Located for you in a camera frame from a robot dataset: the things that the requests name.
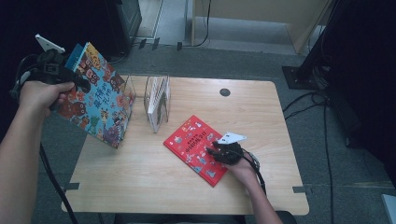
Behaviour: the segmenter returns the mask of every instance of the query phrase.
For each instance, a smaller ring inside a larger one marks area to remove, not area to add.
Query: blue book
[[[91,44],[76,45],[65,67],[91,83],[68,93],[56,113],[100,141],[117,148],[132,114],[135,98],[132,80],[122,78]]]

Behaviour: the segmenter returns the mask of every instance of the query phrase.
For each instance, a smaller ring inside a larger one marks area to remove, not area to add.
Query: children's book
[[[206,148],[217,150],[212,142],[221,138],[209,125],[191,116],[163,144],[186,162],[198,175],[215,187],[227,168],[213,159]]]
[[[169,76],[148,77],[145,108],[152,130],[157,133],[163,121],[168,120],[170,105]]]
[[[65,67],[87,79],[91,89],[76,87],[56,113],[97,139],[117,148],[123,139],[136,96],[125,80],[91,44],[76,45]]]

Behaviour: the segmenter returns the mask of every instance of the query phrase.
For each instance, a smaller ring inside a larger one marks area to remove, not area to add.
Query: wooden table
[[[75,212],[159,214],[253,214],[243,186],[230,173],[212,188],[163,141],[192,114],[219,133],[247,136],[241,146],[262,167],[275,210],[306,215],[309,207],[276,87],[269,81],[171,77],[171,112],[153,133],[143,106],[146,77],[132,77],[137,93],[133,118],[118,149],[90,135],[66,192]],[[231,95],[221,96],[228,89]]]
[[[321,19],[329,16],[331,2],[332,0],[216,0],[211,2],[210,18],[286,23],[290,41],[295,51],[300,53]],[[192,45],[195,41],[195,17],[207,17],[208,6],[209,0],[192,2]]]

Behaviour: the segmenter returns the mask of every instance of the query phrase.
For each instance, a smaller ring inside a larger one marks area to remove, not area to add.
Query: gray carpet
[[[159,46],[133,49],[120,63],[122,74],[168,74],[173,77],[211,77],[269,80],[276,84],[285,107],[309,91],[289,90],[282,65],[299,66],[303,56],[264,54],[218,49]],[[292,106],[285,115],[312,105],[310,98]],[[343,129],[332,110],[327,111],[328,143],[333,180],[334,223],[388,223],[381,194],[396,196],[383,164],[365,149],[345,146]],[[330,223],[330,178],[324,141],[323,107],[317,106],[287,120],[290,139],[305,186],[310,212],[297,216],[298,223]],[[66,121],[51,116],[46,120],[43,144],[61,185],[70,179],[86,134]],[[103,214],[112,223],[113,214]],[[80,223],[100,223],[97,214],[77,214]],[[248,223],[255,223],[247,216]],[[61,200],[40,167],[37,203],[33,223],[70,223]]]

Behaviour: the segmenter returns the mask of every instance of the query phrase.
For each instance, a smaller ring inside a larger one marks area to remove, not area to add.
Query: red book
[[[221,137],[221,134],[192,115],[163,144],[212,187],[215,187],[227,172],[227,168],[221,162],[215,161],[207,153],[206,148],[216,150],[212,142]]]

